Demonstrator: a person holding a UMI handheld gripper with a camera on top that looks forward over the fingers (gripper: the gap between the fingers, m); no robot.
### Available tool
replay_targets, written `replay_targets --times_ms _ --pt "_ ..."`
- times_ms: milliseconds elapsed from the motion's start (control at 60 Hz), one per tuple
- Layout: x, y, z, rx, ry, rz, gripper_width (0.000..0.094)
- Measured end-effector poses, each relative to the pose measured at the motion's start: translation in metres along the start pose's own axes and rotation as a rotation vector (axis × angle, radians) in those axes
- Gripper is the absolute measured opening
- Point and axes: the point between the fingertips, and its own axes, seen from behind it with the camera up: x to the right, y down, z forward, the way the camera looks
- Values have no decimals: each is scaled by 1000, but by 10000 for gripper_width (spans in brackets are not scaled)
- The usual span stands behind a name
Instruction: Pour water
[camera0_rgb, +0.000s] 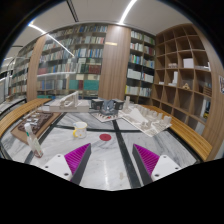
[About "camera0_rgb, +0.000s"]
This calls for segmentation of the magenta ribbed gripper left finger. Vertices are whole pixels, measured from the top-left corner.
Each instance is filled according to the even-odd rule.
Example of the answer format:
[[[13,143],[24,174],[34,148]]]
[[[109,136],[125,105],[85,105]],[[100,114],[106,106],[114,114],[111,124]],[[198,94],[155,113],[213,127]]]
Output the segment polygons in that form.
[[[43,166],[43,169],[79,185],[90,155],[91,144],[88,143],[66,155],[55,155]]]

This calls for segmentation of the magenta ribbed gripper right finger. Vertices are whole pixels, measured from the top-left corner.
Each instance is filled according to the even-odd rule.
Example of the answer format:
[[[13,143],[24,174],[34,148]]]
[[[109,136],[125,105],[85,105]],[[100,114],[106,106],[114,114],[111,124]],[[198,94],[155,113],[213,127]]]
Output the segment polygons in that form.
[[[159,156],[137,144],[133,145],[132,154],[144,185],[181,170],[181,167],[167,155]]]

